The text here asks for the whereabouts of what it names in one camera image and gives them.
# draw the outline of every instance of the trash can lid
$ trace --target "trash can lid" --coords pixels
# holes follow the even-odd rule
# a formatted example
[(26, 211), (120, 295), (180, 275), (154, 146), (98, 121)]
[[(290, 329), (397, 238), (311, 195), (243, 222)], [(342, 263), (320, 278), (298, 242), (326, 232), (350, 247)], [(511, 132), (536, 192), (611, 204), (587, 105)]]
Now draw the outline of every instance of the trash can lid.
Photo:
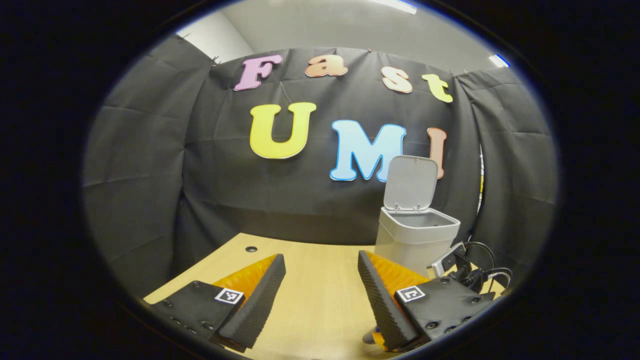
[(438, 163), (429, 158), (399, 155), (391, 159), (385, 186), (385, 208), (421, 211), (430, 207), (438, 181)]

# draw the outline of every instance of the pink letter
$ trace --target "pink letter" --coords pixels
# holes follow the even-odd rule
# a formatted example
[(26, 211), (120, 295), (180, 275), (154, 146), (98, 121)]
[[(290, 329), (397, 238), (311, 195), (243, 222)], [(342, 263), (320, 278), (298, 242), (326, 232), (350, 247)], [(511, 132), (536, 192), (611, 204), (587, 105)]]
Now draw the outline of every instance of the pink letter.
[(279, 64), (282, 62), (282, 55), (271, 55), (265, 56), (263, 58), (255, 58), (245, 60), (244, 71), (242, 73), (242, 77), (240, 77), (240, 82), (234, 88), (235, 91), (254, 89), (260, 86), (261, 82), (258, 80), (258, 75), (262, 79), (269, 76), (273, 65), (271, 63)]

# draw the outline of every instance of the letter m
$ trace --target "letter m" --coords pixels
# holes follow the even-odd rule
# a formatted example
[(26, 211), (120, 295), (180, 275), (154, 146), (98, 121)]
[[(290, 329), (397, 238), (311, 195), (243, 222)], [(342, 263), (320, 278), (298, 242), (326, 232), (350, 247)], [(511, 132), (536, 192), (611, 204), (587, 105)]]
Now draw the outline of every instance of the letter m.
[(338, 160), (329, 176), (333, 180), (352, 181), (357, 177), (351, 159), (355, 159), (362, 176), (369, 180), (378, 162), (382, 162), (376, 174), (378, 180), (387, 181), (389, 163), (395, 156), (402, 155), (402, 140), (406, 130), (402, 126), (387, 124), (382, 126), (376, 139), (371, 143), (362, 126), (354, 120), (337, 120), (331, 127), (338, 132)]

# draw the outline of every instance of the table surface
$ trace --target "table surface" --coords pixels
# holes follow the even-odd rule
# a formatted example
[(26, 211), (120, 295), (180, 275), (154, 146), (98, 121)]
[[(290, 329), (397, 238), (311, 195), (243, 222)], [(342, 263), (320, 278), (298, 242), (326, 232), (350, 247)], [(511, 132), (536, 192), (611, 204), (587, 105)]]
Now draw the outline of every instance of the table surface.
[[(245, 251), (249, 246), (257, 251)], [(155, 304), (191, 281), (210, 284), (268, 256), (283, 254), (287, 273), (260, 336), (244, 356), (389, 359), (397, 353), (362, 342), (362, 335), (376, 321), (358, 273), (359, 250), (373, 252), (374, 246), (311, 244), (240, 233), (144, 300)], [(488, 290), (488, 283), (482, 292)], [(493, 284), (498, 294), (503, 289), (498, 282)]]

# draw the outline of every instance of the gray trash can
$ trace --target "gray trash can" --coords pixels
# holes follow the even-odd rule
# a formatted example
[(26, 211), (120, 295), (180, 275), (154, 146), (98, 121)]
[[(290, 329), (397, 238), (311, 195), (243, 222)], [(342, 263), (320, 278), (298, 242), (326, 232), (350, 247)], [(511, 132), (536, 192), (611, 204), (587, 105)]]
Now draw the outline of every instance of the gray trash can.
[(438, 259), (458, 234), (460, 221), (430, 209), (438, 176), (438, 163), (418, 156), (391, 160), (380, 211), (375, 253), (427, 275), (426, 267)]

